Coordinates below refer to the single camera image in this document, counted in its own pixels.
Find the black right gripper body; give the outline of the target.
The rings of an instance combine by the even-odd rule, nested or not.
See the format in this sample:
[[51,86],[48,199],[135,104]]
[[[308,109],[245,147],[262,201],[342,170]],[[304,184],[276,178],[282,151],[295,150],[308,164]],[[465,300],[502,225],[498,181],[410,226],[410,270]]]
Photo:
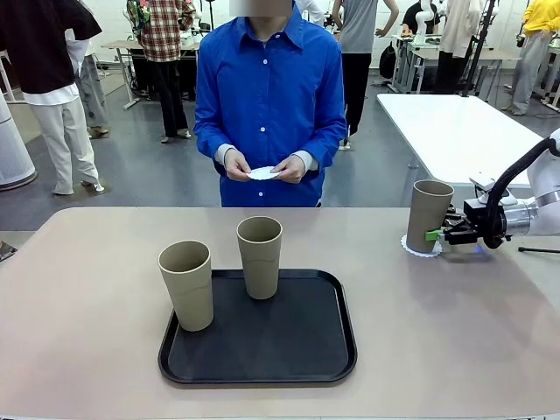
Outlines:
[[483,236],[486,205],[477,198],[466,199],[463,204],[463,213],[467,225],[467,243],[476,243]]

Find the person's left hand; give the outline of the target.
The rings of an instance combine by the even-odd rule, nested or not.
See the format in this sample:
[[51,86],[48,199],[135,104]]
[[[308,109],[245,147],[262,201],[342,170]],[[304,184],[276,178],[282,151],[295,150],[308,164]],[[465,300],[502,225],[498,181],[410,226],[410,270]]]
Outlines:
[[275,180],[299,184],[307,172],[307,162],[297,154],[292,154],[277,164],[272,170]]

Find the person's right hand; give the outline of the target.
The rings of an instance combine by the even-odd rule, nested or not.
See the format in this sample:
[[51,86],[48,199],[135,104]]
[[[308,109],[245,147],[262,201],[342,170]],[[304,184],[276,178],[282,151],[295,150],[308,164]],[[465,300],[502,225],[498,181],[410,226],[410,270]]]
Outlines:
[[243,156],[237,149],[229,149],[224,157],[224,167],[229,179],[239,182],[247,182],[250,180],[249,174],[251,168]]

